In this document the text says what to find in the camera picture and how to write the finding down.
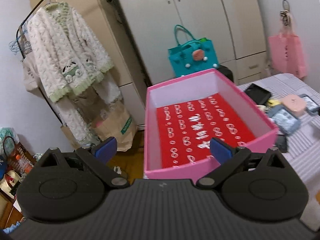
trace teal bag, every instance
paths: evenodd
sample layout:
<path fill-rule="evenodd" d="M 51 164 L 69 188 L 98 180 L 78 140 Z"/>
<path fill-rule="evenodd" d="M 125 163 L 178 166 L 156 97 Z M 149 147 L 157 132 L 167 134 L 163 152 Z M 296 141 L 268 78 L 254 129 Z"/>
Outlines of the teal bag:
<path fill-rule="evenodd" d="M 177 38 L 178 27 L 184 30 L 191 38 L 191 41 L 181 45 Z M 176 74 L 176 77 L 192 74 L 210 68 L 217 68 L 219 62 L 211 40 L 202 38 L 196 40 L 185 27 L 176 25 L 174 36 L 177 47 L 169 49 L 169 60 Z"/>

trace red fabric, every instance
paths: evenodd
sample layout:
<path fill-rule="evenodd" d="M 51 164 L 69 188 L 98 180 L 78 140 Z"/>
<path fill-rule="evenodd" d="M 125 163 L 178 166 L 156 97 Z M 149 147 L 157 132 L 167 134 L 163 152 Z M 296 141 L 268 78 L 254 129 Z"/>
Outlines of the red fabric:
<path fill-rule="evenodd" d="M 232 147 L 255 139 L 246 124 L 218 93 L 211 97 L 157 109 L 162 168 L 211 156 L 212 137 Z"/>

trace pink compact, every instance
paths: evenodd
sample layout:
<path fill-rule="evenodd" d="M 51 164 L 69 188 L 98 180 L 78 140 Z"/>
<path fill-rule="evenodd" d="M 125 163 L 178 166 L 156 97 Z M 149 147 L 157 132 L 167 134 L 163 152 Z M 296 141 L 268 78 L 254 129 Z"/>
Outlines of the pink compact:
<path fill-rule="evenodd" d="M 282 98 L 282 104 L 296 117 L 302 116 L 307 106 L 306 102 L 297 95 L 288 95 Z"/>

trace green label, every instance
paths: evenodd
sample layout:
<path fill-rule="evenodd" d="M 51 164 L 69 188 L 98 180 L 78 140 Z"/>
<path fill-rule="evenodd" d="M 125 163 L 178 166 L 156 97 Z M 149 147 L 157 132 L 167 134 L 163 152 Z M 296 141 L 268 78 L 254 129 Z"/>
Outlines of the green label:
<path fill-rule="evenodd" d="M 124 127 L 121 130 L 122 134 L 125 134 L 125 132 L 127 131 L 127 129 L 129 128 L 130 124 L 132 122 L 132 118 L 129 117 L 129 119 L 127 120 L 127 122 L 125 123 Z"/>

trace pink bag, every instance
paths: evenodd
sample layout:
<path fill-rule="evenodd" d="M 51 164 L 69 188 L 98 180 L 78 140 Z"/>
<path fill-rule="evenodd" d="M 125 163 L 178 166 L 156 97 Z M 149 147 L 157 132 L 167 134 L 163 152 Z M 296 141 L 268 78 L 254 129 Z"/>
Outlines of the pink bag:
<path fill-rule="evenodd" d="M 284 26 L 278 35 L 269 37 L 269 45 L 274 69 L 297 78 L 307 75 L 301 41 L 291 26 Z"/>

